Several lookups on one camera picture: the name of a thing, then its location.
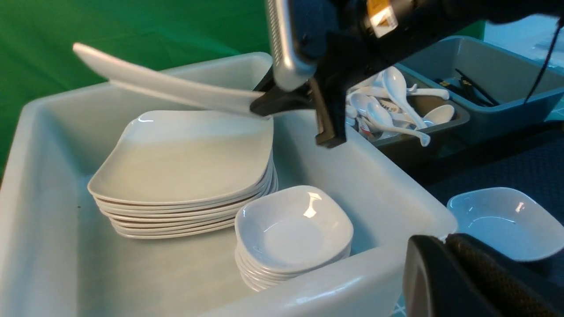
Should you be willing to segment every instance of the white tub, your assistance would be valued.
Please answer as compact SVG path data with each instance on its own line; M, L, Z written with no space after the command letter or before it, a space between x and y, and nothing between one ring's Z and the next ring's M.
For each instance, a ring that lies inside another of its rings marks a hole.
M263 53L167 73L252 89ZM407 239L456 229L448 210L360 135L314 144L313 113L276 118L281 188L331 195L355 228L352 257L254 293L241 281L232 228L180 239L118 236L86 183L129 121L185 106L101 84L28 104L0 191L0 316L388 316L401 291Z

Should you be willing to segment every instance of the stack of bowls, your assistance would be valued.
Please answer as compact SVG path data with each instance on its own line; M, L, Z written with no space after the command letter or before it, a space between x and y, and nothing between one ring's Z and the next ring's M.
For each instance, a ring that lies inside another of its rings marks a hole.
M181 237L231 227L245 204L275 192L272 119L152 111L132 121L88 183L116 232Z
M353 224L326 193L291 187L250 202L235 217L235 262L259 292L347 258Z

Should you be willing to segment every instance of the utensil bin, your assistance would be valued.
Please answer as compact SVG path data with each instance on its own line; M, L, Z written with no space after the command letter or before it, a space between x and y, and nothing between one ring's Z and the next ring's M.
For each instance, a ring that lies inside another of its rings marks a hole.
M549 68L523 105L541 64L470 37L448 37L400 63L402 71L436 88L435 79L453 83L455 68L460 69L499 101L498 106L482 107L451 93L472 118L458 133L469 144L543 122L564 95L564 73Z
M264 53L166 71L252 89ZM312 111L275 118L280 187L319 187L354 226L352 256L255 293L239 276L233 228L167 240L118 236L86 190L144 112L189 107L108 83L25 106L0 190L0 316L389 316L407 239L457 229L450 212L352 129L315 145Z
M418 88L428 88L429 85L404 73L408 87L417 84ZM452 100L443 100L436 96L409 96L409 104L423 117L431 110L444 104L450 104L455 109L455 115L450 122L430 126L420 131L431 136L428 146L422 147L419 138L412 135L400 134L392 138L372 142L384 155L401 168L408 168L437 158L439 151L448 139L462 129L470 120L470 114Z

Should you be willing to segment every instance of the gray plastic tray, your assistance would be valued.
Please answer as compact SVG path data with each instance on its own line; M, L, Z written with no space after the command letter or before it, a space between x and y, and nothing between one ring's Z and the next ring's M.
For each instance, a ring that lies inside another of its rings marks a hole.
M534 95L523 105L541 65L470 37L448 37L401 64L401 71L431 87L440 87L433 82L437 78L452 81L458 77L458 68L499 100L500 105L488 108L451 94L472 117L459 131L460 138L470 144L544 121L564 95L564 73L547 69Z
M404 73L404 77L408 87L411 87L414 83L419 88L429 87L426 83L409 74ZM421 132L431 136L431 143L427 147L422 147L418 138L407 134L372 142L384 155L401 168L422 164L436 158L448 138L470 120L470 114L452 100L443 100L433 96L411 96L408 97L408 101L420 116L424 116L444 104L452 105L455 108L455 115L453 120L448 123L421 130Z

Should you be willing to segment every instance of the spoon handle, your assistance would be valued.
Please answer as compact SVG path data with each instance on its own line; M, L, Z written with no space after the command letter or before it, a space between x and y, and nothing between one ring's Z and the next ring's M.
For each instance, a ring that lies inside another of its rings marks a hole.
M409 134L409 135L413 135L414 137L418 137L419 141L421 142L421 145L424 147L428 146L429 143L431 142L431 137L428 134L425 134L420 131L405 129L396 126L379 126L378 128L382 131L397 132L397 133Z
M413 107L411 107L407 101L402 102L403 100L396 100L393 96L390 96L390 99L393 103L398 105L398 107L401 110L403 110L403 112L405 112L407 115L409 115L413 119L415 125L417 126L417 128L419 130L427 127L427 124L425 124L423 122L423 119L421 118L421 116L419 116L417 114L417 112L415 112L415 109L413 109Z
M353 87L350 87L349 90L355 91L355 90L358 90L362 87L370 87L374 83L374 81L376 80L377 76L378 76L377 74L372 75L372 76L366 78L365 80L361 81L360 83L357 83Z
M366 96L389 98L387 91L382 87L367 86L359 88L355 93L365 94Z
M410 116L404 115L403 113L390 112L390 117L395 121L404 121L409 122L410 124L415 124L414 120Z
M407 92L409 96L437 96L444 100L448 100L451 96L446 89L434 89L434 88L420 88L413 92Z

